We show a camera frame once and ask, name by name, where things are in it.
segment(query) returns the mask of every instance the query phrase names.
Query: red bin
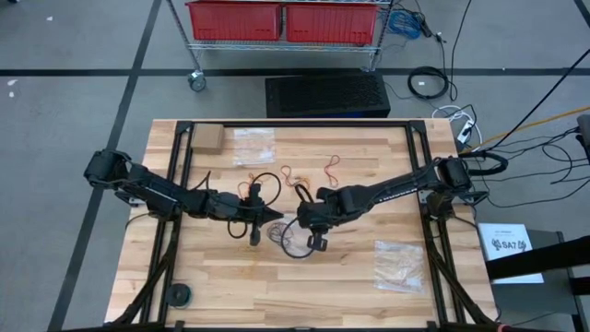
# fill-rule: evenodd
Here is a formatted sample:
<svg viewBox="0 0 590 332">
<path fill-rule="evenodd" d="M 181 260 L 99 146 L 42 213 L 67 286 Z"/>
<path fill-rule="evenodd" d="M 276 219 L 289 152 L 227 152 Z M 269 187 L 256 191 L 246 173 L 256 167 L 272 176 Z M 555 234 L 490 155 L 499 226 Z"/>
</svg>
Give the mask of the red bin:
<svg viewBox="0 0 590 332">
<path fill-rule="evenodd" d="M 186 5 L 198 41 L 277 41 L 280 36 L 279 4 L 197 1 Z"/>
<path fill-rule="evenodd" d="M 377 10 L 363 4 L 287 5 L 287 40 L 371 44 Z"/>
</svg>

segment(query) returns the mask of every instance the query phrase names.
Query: caster wheel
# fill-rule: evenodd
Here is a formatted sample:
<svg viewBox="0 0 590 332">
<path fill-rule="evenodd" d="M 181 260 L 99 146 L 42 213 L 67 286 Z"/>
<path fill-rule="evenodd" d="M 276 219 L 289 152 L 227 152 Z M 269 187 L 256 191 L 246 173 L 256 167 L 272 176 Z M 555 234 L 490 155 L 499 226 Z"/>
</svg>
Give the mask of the caster wheel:
<svg viewBox="0 0 590 332">
<path fill-rule="evenodd" d="M 207 86 L 207 81 L 202 73 L 193 73 L 188 77 L 188 84 L 194 92 L 200 92 Z"/>
</svg>

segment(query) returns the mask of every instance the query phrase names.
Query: black robotic arm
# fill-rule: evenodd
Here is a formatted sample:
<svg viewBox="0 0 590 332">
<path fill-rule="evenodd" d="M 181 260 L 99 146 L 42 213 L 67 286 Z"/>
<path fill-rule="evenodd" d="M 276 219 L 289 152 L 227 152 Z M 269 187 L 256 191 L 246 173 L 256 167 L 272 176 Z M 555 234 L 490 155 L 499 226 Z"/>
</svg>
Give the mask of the black robotic arm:
<svg viewBox="0 0 590 332">
<path fill-rule="evenodd" d="M 147 167 L 133 163 L 120 151 L 104 149 L 95 152 L 84 177 L 93 187 L 114 190 L 115 195 L 127 204 L 132 198 L 143 200 L 149 214 L 160 220 L 174 220 L 185 212 L 193 218 L 250 224 L 250 245 L 260 242 L 262 225 L 283 217 L 259 196 L 260 184 L 252 184 L 244 199 L 232 193 L 198 189 L 200 185 L 185 189 L 150 172 Z"/>
<path fill-rule="evenodd" d="M 499 156 L 488 154 L 500 162 Z M 501 172 L 505 166 L 492 170 Z M 310 229 L 312 235 L 307 245 L 313 250 L 325 251 L 327 240 L 323 238 L 331 228 L 358 219 L 375 205 L 417 191 L 428 190 L 431 194 L 426 201 L 431 214 L 441 216 L 448 213 L 451 201 L 458 196 L 477 204 L 484 199 L 486 192 L 470 192 L 470 172 L 465 163 L 458 158 L 435 159 L 415 172 L 369 186 L 350 185 L 337 190 L 320 188 L 313 202 L 311 195 L 303 186 L 296 186 L 301 203 L 297 209 L 300 227 Z"/>
</svg>

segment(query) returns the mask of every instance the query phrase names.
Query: blue cable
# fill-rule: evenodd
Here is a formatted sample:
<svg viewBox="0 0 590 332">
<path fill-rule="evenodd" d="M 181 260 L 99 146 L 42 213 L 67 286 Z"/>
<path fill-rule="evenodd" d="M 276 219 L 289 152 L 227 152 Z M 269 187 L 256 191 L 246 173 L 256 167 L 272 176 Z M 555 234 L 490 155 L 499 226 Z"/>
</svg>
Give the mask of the blue cable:
<svg viewBox="0 0 590 332">
<path fill-rule="evenodd" d="M 420 37 L 422 32 L 422 22 L 414 14 L 396 10 L 389 18 L 388 28 L 391 33 L 402 35 L 409 40 L 415 40 Z"/>
</svg>

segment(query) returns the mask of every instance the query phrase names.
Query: cardboard box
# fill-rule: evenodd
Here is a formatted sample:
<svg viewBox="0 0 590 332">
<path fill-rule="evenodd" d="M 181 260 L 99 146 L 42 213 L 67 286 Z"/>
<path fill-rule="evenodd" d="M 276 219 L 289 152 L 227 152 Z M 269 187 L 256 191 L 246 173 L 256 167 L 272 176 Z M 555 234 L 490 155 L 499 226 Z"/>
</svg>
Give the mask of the cardboard box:
<svg viewBox="0 0 590 332">
<path fill-rule="evenodd" d="M 195 124 L 191 147 L 194 153 L 220 154 L 223 150 L 223 124 Z"/>
</svg>

